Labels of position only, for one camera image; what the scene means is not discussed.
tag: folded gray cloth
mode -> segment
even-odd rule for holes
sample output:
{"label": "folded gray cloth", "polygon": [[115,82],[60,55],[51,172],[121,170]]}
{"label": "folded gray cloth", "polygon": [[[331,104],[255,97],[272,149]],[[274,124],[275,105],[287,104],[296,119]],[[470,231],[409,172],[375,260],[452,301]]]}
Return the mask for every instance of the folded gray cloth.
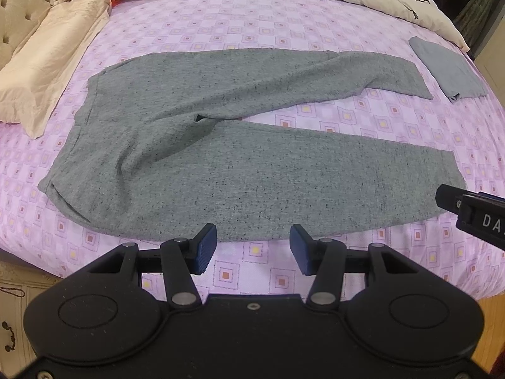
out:
{"label": "folded gray cloth", "polygon": [[39,184],[73,221],[128,238],[287,238],[430,218],[451,152],[233,118],[358,94],[428,97],[414,64],[367,52],[241,49],[151,54],[90,78],[64,148]]}
{"label": "folded gray cloth", "polygon": [[408,40],[408,44],[430,70],[450,102],[455,102],[460,98],[487,95],[486,87],[475,75],[463,55],[419,37],[412,37]]}

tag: bed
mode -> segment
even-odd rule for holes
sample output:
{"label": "bed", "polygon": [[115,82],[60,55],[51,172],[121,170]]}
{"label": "bed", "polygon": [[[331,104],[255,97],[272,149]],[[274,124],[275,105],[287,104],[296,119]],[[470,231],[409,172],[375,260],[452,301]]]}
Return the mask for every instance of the bed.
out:
{"label": "bed", "polygon": [[[433,100],[367,89],[359,96],[246,120],[450,150],[468,190],[505,195],[505,112],[497,98],[488,88],[485,97],[451,103],[409,47],[412,36],[461,53],[424,27],[340,0],[122,0],[82,55],[44,134],[31,139],[21,124],[0,123],[0,248],[65,277],[118,244],[131,242],[72,223],[37,184],[65,143],[85,100],[87,79],[152,52],[262,47],[374,51],[408,59],[418,67]],[[505,253],[456,229],[450,213],[419,223],[318,237],[338,238],[353,249],[385,243],[474,298],[505,288]],[[160,244],[135,242],[141,249]],[[206,273],[194,280],[204,300],[209,293],[299,293],[306,298],[312,283],[298,270],[287,240],[219,243]],[[164,299],[160,275],[144,274],[142,287]],[[362,275],[346,275],[342,296],[350,299],[363,288]]]}

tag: curtain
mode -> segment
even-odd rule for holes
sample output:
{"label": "curtain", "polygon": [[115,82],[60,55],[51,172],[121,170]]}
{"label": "curtain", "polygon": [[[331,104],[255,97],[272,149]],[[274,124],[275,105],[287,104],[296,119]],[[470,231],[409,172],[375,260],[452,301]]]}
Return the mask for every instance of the curtain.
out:
{"label": "curtain", "polygon": [[469,46],[475,43],[484,28],[493,1],[470,0],[455,18],[454,25],[460,30],[461,35]]}

